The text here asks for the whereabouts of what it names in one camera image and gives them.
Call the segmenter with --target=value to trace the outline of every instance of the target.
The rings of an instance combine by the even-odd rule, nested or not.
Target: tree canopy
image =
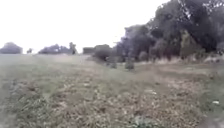
[[[13,42],[6,43],[1,49],[1,54],[22,54],[23,49],[22,47],[16,45]]]
[[[55,45],[51,45],[49,47],[44,47],[38,53],[39,54],[63,54],[63,53],[70,54],[71,50],[65,46],[60,46],[58,44],[55,44]]]
[[[183,46],[188,46],[185,43],[197,47],[187,55],[201,49],[217,51],[224,42],[223,14],[223,0],[171,0],[158,7],[148,23],[125,28],[125,36],[116,46],[117,55],[125,57],[132,49],[136,59],[141,52],[170,58],[180,56],[181,50],[186,50]]]

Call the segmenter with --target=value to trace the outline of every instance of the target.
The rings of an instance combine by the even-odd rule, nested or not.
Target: white sky
[[[0,0],[0,46],[14,42],[36,51],[69,42],[110,44],[124,27],[143,24],[167,0]]]

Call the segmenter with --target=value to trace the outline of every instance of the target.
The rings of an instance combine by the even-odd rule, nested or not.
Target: dark shrub
[[[27,54],[30,54],[30,53],[32,53],[32,51],[33,51],[33,49],[32,49],[32,48],[29,48],[29,49],[26,51],[26,53],[27,53]]]
[[[71,50],[68,49],[65,46],[59,46],[58,44],[49,46],[49,47],[44,47],[41,49],[39,54],[71,54]]]
[[[139,61],[148,61],[147,52],[145,52],[145,51],[140,52],[138,59],[139,59]]]
[[[127,57],[125,62],[125,69],[132,70],[134,68],[134,58]]]
[[[93,53],[94,53],[94,48],[92,47],[83,48],[83,54],[93,54]]]
[[[6,43],[3,48],[0,49],[1,54],[22,54],[23,49],[13,42]]]
[[[69,43],[69,49],[72,53],[72,55],[76,54],[77,53],[77,50],[76,50],[76,45],[73,44],[72,42]]]
[[[203,49],[201,48],[201,46],[196,43],[196,41],[192,38],[192,36],[187,31],[184,31],[182,33],[182,41],[181,41],[181,49],[180,49],[181,58],[184,59],[196,53],[201,54],[202,50]]]
[[[217,53],[223,55],[224,53],[224,42],[221,42],[217,45]]]
[[[97,45],[94,51],[94,57],[106,61],[106,58],[111,55],[112,49],[109,45]]]

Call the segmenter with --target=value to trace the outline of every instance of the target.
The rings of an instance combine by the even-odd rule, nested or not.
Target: tree
[[[217,53],[223,55],[224,53],[224,42],[221,42],[217,45]]]
[[[202,50],[201,46],[196,43],[186,30],[183,31],[180,50],[181,58],[187,58],[188,56],[196,54],[200,50]]]
[[[70,49],[66,48],[65,46],[59,46],[58,44],[55,44],[49,47],[44,47],[38,53],[39,54],[69,54]]]
[[[84,47],[83,48],[83,54],[92,54],[94,53],[94,48],[92,47]]]
[[[127,57],[133,49],[135,59],[142,51],[149,57],[171,59],[185,54],[184,49],[190,48],[181,42],[192,41],[197,46],[194,52],[217,51],[217,46],[221,46],[219,43],[224,42],[223,10],[223,0],[170,0],[157,9],[155,17],[147,24],[125,29],[125,36],[116,46],[117,55]],[[191,41],[183,38],[184,31]]]
[[[107,61],[107,57],[109,57],[112,53],[112,49],[106,44],[95,46],[94,51],[94,57],[103,61]]]
[[[76,54],[76,45],[73,44],[72,42],[69,43],[69,49],[71,50],[72,55]]]
[[[13,42],[6,43],[1,49],[1,54],[22,54],[23,49]]]
[[[30,54],[30,53],[32,53],[32,51],[33,51],[33,49],[32,48],[29,48],[26,53],[27,54]]]
[[[145,51],[142,51],[140,54],[139,54],[139,60],[140,61],[148,61],[148,54],[147,54],[147,52],[145,52]]]

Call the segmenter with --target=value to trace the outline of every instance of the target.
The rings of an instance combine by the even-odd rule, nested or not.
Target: green grass
[[[212,91],[214,81],[222,88],[218,77],[208,79],[212,65],[137,64],[129,72],[88,56],[0,55],[0,62],[2,116],[13,115],[6,122],[13,128],[194,128],[222,94]]]

